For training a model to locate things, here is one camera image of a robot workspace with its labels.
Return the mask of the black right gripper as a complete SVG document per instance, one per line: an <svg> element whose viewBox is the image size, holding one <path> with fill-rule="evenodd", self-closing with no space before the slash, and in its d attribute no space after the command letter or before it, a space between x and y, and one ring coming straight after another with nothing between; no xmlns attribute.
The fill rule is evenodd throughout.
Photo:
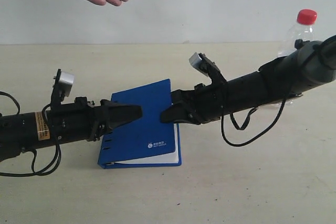
<svg viewBox="0 0 336 224"><path fill-rule="evenodd" d="M160 114L161 123L206 124L220 119L227 85L198 84L193 90L175 90L173 104Z"/></svg>

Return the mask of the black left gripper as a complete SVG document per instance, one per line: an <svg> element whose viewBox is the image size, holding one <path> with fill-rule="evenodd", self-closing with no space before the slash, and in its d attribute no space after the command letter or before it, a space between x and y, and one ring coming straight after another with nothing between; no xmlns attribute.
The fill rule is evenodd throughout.
<svg viewBox="0 0 336 224"><path fill-rule="evenodd" d="M46 112L48 125L59 143L97 141L113 129L140 119L140 105L119 104L106 99L95 106L85 97L54 105Z"/></svg>

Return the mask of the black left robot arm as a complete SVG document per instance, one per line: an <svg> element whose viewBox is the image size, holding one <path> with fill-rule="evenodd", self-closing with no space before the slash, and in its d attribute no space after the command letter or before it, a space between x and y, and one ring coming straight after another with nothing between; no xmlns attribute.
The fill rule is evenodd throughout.
<svg viewBox="0 0 336 224"><path fill-rule="evenodd" d="M25 151L53 146L53 134L59 144L96 141L114 129L140 119L142 108L106 99L96 106L86 97L77 97L73 103L59 104L46 113L48 123L44 122L40 111L1 116L2 161Z"/></svg>

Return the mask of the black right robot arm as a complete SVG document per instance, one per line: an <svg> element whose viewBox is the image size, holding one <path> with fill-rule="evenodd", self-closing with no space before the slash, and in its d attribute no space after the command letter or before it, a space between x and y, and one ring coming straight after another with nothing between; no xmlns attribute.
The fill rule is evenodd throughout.
<svg viewBox="0 0 336 224"><path fill-rule="evenodd" d="M171 92L172 104L161 112L162 123L206 124L247 109L295 99L304 92L335 81L335 37L325 41L295 41L295 51L233 80L203 53L194 53L190 65L211 79L192 90Z"/></svg>

